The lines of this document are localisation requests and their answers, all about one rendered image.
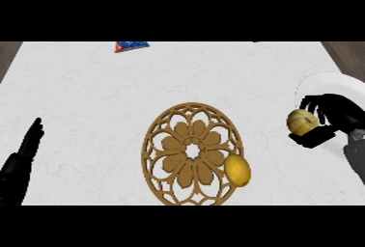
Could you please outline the white round plate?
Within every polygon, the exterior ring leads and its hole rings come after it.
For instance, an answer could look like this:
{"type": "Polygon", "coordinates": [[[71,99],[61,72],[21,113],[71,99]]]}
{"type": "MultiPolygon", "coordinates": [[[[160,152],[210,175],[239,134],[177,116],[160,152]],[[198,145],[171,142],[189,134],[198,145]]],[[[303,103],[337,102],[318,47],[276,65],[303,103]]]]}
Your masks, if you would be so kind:
{"type": "MultiPolygon", "coordinates": [[[[324,94],[346,96],[365,111],[365,83],[352,76],[335,72],[318,72],[307,76],[294,93],[296,107],[300,108],[304,96],[324,94]]],[[[347,135],[341,131],[337,131],[335,134],[337,136],[319,147],[346,161],[344,145],[347,144],[347,135]]]]}

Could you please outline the blue and red packet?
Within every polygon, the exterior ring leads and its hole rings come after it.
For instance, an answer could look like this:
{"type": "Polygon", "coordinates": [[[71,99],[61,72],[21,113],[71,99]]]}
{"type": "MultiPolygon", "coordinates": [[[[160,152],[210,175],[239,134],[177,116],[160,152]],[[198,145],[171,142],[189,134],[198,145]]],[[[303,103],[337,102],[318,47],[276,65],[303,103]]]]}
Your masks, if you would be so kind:
{"type": "Polygon", "coordinates": [[[133,49],[139,49],[139,48],[145,48],[149,47],[149,43],[146,41],[120,41],[115,44],[115,53],[133,50],[133,49]]]}

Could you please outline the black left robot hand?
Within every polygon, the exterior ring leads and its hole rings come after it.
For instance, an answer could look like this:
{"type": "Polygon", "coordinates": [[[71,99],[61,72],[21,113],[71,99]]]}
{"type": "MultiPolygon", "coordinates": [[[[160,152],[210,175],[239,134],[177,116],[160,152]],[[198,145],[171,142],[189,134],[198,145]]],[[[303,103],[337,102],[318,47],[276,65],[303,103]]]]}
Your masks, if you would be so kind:
{"type": "Polygon", "coordinates": [[[41,119],[37,118],[24,135],[19,151],[10,154],[0,169],[0,206],[19,206],[22,203],[43,135],[41,119]]]}

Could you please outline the brown openwork round placemat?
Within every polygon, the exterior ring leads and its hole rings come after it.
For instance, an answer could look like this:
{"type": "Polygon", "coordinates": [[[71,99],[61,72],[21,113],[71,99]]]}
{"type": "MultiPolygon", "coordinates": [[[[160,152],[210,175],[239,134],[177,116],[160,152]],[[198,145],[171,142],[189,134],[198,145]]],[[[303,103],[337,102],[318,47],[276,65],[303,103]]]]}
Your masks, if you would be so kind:
{"type": "Polygon", "coordinates": [[[142,142],[142,173],[165,205],[225,203],[235,192],[223,160],[244,153],[233,122],[213,106],[186,102],[154,120],[142,142]]]}

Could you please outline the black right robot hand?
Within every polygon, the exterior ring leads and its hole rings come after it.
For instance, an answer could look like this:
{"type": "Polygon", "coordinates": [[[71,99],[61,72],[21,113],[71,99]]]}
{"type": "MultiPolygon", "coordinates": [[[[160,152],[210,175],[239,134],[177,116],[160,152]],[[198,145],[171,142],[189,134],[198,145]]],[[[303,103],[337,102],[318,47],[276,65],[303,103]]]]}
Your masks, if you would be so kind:
{"type": "Polygon", "coordinates": [[[309,113],[318,113],[321,123],[304,135],[290,134],[290,138],[304,148],[312,149],[331,140],[337,131],[349,134],[355,129],[365,130],[365,111],[344,96],[304,96],[300,108],[309,113]]]}

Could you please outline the round yellow ribbed squash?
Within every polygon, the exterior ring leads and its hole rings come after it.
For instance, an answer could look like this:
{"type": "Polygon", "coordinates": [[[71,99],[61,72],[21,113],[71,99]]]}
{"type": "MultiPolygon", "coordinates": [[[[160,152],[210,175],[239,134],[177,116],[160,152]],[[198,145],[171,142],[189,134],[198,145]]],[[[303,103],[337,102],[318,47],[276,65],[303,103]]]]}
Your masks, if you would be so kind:
{"type": "Polygon", "coordinates": [[[297,109],[288,115],[287,126],[294,134],[303,136],[319,126],[319,121],[310,112],[297,109]]]}

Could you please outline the oval yellow squash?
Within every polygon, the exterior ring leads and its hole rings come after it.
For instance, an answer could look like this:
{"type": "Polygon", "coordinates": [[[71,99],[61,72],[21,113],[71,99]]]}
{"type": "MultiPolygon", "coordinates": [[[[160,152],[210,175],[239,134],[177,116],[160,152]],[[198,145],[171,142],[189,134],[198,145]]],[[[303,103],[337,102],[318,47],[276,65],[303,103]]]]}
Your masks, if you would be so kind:
{"type": "Polygon", "coordinates": [[[223,162],[223,171],[230,184],[244,187],[251,180],[251,168],[245,158],[230,154],[223,162]]]}

